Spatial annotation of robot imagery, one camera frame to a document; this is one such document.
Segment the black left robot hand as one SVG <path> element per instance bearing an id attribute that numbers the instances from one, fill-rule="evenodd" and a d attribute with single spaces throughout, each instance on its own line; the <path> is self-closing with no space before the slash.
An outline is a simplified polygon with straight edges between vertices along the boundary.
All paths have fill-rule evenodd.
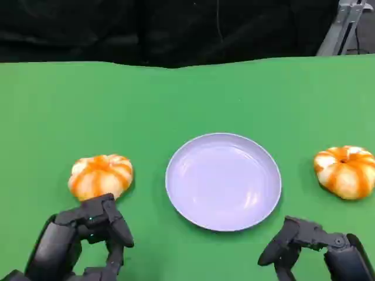
<path id="1" fill-rule="evenodd" d="M 104 266 L 73 269 L 81 255 L 81 242 L 105 242 Z M 24 272 L 13 270 L 4 280 L 116 280 L 124 264 L 124 249 L 134 239 L 111 193 L 82 201 L 79 207 L 52 215 L 45 223 Z"/>

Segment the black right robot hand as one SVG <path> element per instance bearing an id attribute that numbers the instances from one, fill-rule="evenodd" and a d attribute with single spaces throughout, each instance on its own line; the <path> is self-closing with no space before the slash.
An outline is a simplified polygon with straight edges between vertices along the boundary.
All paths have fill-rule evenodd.
<path id="1" fill-rule="evenodd" d="M 273 264 L 278 280 L 295 280 L 292 268 L 303 248 L 327 249 L 324 261 L 331 280 L 374 280 L 374 269 L 357 236 L 328 233 L 318 223 L 290 216 L 261 253 L 258 265 Z"/>

